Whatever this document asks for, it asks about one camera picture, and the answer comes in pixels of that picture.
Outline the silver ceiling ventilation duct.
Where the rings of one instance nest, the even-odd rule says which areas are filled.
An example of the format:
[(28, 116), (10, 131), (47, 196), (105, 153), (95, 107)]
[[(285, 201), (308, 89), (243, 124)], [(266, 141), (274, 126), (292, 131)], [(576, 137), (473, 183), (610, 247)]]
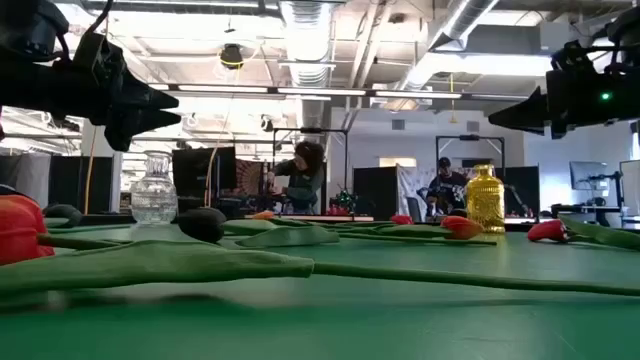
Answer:
[(460, 53), (466, 48), (468, 36), (499, 1), (449, 0), (445, 13), (427, 25), (423, 36), (426, 52), (389, 89), (421, 91), (434, 74), (452, 73), (462, 63)]
[[(316, 1), (279, 1), (285, 23), (287, 58), (292, 87), (325, 88), (329, 84), (331, 20), (335, 5)], [(330, 128), (326, 101), (298, 100), (297, 124), (301, 128)], [(301, 134), (300, 140), (326, 144), (327, 135)]]

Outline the person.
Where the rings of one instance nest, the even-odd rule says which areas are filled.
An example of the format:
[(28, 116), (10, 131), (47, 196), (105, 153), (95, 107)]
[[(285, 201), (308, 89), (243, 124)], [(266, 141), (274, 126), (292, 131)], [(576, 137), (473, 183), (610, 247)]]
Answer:
[[(317, 191), (324, 182), (324, 148), (315, 142), (302, 141), (295, 146), (294, 158), (275, 165), (268, 172), (271, 192), (286, 199), (286, 214), (310, 215), (318, 201)], [(288, 176), (285, 187), (276, 187), (278, 176)]]
[(466, 185), (469, 179), (452, 170), (448, 157), (439, 158), (437, 165), (437, 175), (430, 182), (424, 196), (427, 215), (467, 217)]

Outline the black aluminium table frame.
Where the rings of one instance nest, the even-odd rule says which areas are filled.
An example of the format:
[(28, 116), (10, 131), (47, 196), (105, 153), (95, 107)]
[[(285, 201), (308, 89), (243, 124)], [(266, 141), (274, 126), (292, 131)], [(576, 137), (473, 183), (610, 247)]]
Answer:
[[(127, 228), (134, 226), (135, 221), (130, 215), (87, 215), (81, 216), (79, 220), (62, 217), (46, 218), (45, 225), (56, 233), (71, 233)], [(251, 217), (228, 220), (223, 228), (228, 233), (246, 235), (256, 233), (258, 230), (273, 228), (274, 226), (374, 229), (393, 225), (393, 221), (373, 221), (369, 217), (291, 215), (276, 216), (266, 220), (252, 219)]]

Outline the green table mat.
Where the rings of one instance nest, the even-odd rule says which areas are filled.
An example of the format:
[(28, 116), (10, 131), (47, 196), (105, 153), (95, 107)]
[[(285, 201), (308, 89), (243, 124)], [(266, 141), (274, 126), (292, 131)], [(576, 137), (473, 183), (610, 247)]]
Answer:
[(312, 276), (0, 298), (0, 360), (640, 360), (640, 298)]

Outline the white patterned cloth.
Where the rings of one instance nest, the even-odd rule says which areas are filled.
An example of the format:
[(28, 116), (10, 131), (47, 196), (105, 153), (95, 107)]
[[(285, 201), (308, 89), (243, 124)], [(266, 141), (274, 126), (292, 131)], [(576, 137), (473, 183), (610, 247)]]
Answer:
[(429, 186), (433, 180), (434, 174), (431, 169), (423, 169), (420, 167), (404, 167), (397, 165), (397, 210), (398, 215), (411, 215), (408, 198), (415, 199), (420, 215), (416, 222), (423, 222), (427, 212), (427, 205), (423, 196), (418, 194), (419, 190)]

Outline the overhead light bar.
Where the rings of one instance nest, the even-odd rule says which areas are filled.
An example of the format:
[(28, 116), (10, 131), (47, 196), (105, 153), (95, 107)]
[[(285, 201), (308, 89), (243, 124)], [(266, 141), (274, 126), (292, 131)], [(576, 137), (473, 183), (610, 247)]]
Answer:
[(469, 100), (469, 101), (497, 101), (518, 102), (526, 99), (524, 95), (504, 95), (469, 92), (441, 92), (441, 91), (403, 91), (379, 89), (346, 89), (324, 87), (273, 87), (273, 86), (244, 86), (244, 85), (190, 85), (190, 84), (161, 84), (151, 83), (153, 89), (173, 92), (190, 92), (206, 94), (251, 94), (251, 95), (302, 95), (302, 96), (339, 96), (339, 97), (380, 97), (399, 99), (426, 100)]

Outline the black artificial tulip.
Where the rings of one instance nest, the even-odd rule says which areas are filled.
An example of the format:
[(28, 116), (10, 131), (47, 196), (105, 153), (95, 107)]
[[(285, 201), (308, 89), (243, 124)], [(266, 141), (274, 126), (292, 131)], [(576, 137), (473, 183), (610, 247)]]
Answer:
[(355, 228), (284, 226), (264, 219), (227, 220), (223, 213), (214, 208), (191, 209), (179, 215), (177, 223), (184, 234), (213, 244), (218, 243), (224, 237), (225, 230), (228, 230), (231, 236), (240, 236), (240, 239), (235, 240), (235, 244), (245, 248), (313, 246), (338, 243), (341, 239), (443, 245), (496, 245), (496, 242), (491, 241), (445, 239), (442, 234), (433, 236), (428, 233), (427, 237), (386, 236), (357, 232)]
[(46, 207), (43, 210), (43, 215), (46, 219), (58, 219), (58, 227), (61, 228), (73, 228), (80, 224), (83, 214), (68, 204), (54, 204)]

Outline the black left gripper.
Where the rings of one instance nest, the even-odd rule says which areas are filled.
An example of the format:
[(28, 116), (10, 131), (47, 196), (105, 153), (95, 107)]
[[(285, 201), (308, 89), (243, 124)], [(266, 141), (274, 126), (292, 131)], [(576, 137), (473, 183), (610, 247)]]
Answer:
[(120, 61), (106, 61), (92, 70), (71, 64), (52, 67), (0, 60), (0, 105), (40, 110), (54, 116), (77, 116), (105, 125), (104, 136), (114, 151), (128, 151), (135, 135), (177, 124), (181, 116), (165, 111), (179, 100), (134, 76), (127, 77), (127, 103), (122, 103)]

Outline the black partition panel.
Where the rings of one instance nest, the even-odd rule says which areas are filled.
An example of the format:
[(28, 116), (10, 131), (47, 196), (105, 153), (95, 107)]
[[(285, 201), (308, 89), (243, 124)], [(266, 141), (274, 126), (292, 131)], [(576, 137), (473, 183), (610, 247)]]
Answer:
[[(68, 204), (84, 211), (90, 158), (52, 156), (49, 169), (49, 204)], [(89, 214), (106, 213), (111, 206), (113, 159), (94, 157), (89, 185)]]
[(395, 167), (354, 168), (355, 213), (375, 221), (389, 220), (398, 208), (398, 180)]
[(540, 209), (540, 182), (537, 166), (506, 167), (496, 170), (505, 188), (507, 217), (537, 217)]

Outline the ribbed clear glass vase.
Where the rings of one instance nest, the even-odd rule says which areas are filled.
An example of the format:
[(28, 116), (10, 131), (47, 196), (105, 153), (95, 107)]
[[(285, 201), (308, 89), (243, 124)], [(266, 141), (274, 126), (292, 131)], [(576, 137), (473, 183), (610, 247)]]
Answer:
[(145, 151), (145, 174), (131, 185), (131, 213), (142, 225), (167, 225), (177, 216), (176, 187), (169, 176), (171, 155), (167, 152)]

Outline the black office desk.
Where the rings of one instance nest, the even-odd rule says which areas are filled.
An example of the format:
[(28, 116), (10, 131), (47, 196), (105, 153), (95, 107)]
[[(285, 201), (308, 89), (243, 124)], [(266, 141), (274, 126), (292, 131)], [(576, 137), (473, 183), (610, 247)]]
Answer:
[(553, 204), (551, 206), (551, 217), (558, 218), (560, 214), (592, 214), (593, 219), (589, 223), (594, 223), (606, 227), (611, 226), (608, 214), (616, 214), (622, 227), (627, 224), (639, 224), (640, 215), (627, 215), (627, 207), (607, 206), (607, 205), (584, 205), (584, 204)]

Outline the yellow glass vase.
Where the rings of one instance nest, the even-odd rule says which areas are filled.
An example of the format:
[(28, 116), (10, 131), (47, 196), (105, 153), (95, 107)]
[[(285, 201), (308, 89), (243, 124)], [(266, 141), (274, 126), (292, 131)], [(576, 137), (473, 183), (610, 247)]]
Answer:
[(466, 185), (467, 217), (478, 223), (485, 233), (505, 232), (504, 184), (494, 174), (494, 166), (474, 167), (475, 176)]

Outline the grey curtain panel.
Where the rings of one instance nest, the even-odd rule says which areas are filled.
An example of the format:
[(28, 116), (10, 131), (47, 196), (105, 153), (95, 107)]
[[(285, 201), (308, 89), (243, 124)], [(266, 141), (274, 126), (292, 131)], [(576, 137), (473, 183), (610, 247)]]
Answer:
[(41, 153), (0, 155), (0, 195), (25, 195), (41, 208), (49, 203), (51, 156)]

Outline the patterned wall tapestry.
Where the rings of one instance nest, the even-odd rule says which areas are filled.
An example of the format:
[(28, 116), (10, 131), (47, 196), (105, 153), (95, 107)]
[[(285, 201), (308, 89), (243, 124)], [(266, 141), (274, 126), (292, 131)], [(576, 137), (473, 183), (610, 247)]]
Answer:
[(263, 162), (236, 160), (236, 189), (240, 195), (259, 195), (263, 177)]

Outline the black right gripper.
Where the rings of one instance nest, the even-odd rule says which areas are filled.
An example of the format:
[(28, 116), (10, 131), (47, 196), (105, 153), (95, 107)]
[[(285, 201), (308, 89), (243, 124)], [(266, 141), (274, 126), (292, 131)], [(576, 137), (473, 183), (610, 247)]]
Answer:
[(546, 87), (546, 94), (536, 87), (526, 100), (491, 114), (489, 123), (544, 135), (548, 111), (551, 137), (561, 139), (576, 128), (640, 118), (640, 71), (553, 70), (546, 74)]

